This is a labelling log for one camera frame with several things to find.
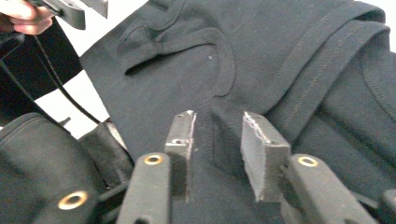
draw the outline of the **white surface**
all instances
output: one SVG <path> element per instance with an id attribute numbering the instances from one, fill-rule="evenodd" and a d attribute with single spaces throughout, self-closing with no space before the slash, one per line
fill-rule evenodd
<path id="1" fill-rule="evenodd" d="M 77 2 L 86 12 L 87 29 L 85 31 L 76 30 L 62 20 L 58 21 L 64 28 L 67 37 L 70 39 L 78 55 L 82 55 L 93 43 L 146 2 L 146 0 L 109 0 L 107 20 L 92 9 Z M 396 1 L 364 0 L 362 2 L 384 9 L 387 13 L 387 25 L 393 30 L 396 30 Z M 396 35 L 394 33 L 390 34 L 390 43 L 391 50 L 395 51 Z M 108 114 L 85 72 L 81 72 L 66 83 L 65 88 L 86 110 L 94 114 L 99 120 L 103 121 L 108 118 Z M 58 91 L 38 99 L 37 103 L 58 121 L 70 117 L 71 121 L 69 121 L 65 128 L 76 138 L 80 138 L 84 133 L 95 127 L 93 122 L 79 113 Z"/>

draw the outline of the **black fabric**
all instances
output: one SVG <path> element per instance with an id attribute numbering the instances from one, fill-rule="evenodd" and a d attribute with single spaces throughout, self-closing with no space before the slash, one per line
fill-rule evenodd
<path id="1" fill-rule="evenodd" d="M 88 151 L 109 187 L 115 188 L 131 178 L 133 163 L 105 123 L 100 123 L 78 141 Z"/>
<path id="2" fill-rule="evenodd" d="M 82 70 L 76 52 L 55 19 L 53 25 L 37 37 L 62 83 L 67 82 Z M 0 126 L 26 113 L 43 113 L 33 100 L 56 90 L 56 86 L 51 82 L 47 71 L 39 61 L 37 54 L 41 52 L 37 50 L 32 36 L 26 35 L 19 46 L 9 44 L 16 48 L 8 52 L 4 58 L 5 55 L 1 55 L 8 71 L 4 68 L 0 69 Z M 21 90 L 14 79 L 23 86 L 29 96 L 25 96 L 26 92 Z"/>
<path id="3" fill-rule="evenodd" d="M 175 114 L 197 112 L 193 200 L 174 203 L 175 223 L 279 223 L 247 182 L 244 111 L 350 189 L 376 200 L 396 187 L 384 21 L 381 9 L 343 0 L 152 0 L 81 61 L 134 160 L 163 150 Z"/>
<path id="4" fill-rule="evenodd" d="M 0 176 L 0 223 L 85 223 L 96 195 L 106 190 L 78 141 L 38 114 L 0 131 Z M 89 192 L 84 206 L 57 209 L 62 197 L 77 190 Z"/>

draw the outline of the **gold ring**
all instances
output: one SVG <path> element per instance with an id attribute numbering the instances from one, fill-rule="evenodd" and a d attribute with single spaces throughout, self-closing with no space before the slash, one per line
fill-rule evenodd
<path id="1" fill-rule="evenodd" d="M 304 166 L 308 166 L 308 167 L 315 167 L 318 165 L 318 162 L 315 161 L 314 159 L 310 158 L 310 157 L 300 157 L 298 159 L 298 162 Z"/>
<path id="2" fill-rule="evenodd" d="M 71 193 L 58 202 L 58 207 L 62 210 L 71 210 L 82 206 L 88 199 L 86 191 L 76 191 Z"/>
<path id="3" fill-rule="evenodd" d="M 145 158 L 145 164 L 147 165 L 157 165 L 163 161 L 163 158 L 159 155 L 151 155 Z"/>

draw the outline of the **human hand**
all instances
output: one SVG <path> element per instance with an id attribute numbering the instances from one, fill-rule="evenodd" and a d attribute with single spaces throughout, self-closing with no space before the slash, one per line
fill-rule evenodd
<path id="1" fill-rule="evenodd" d="M 39 35 L 52 25 L 46 7 L 33 7 L 23 0 L 0 0 L 0 31 Z"/>

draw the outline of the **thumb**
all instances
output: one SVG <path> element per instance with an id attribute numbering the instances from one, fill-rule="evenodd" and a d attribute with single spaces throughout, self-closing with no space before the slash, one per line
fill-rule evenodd
<path id="1" fill-rule="evenodd" d="M 36 17 L 35 8 L 23 0 L 0 0 L 0 13 L 24 20 Z"/>

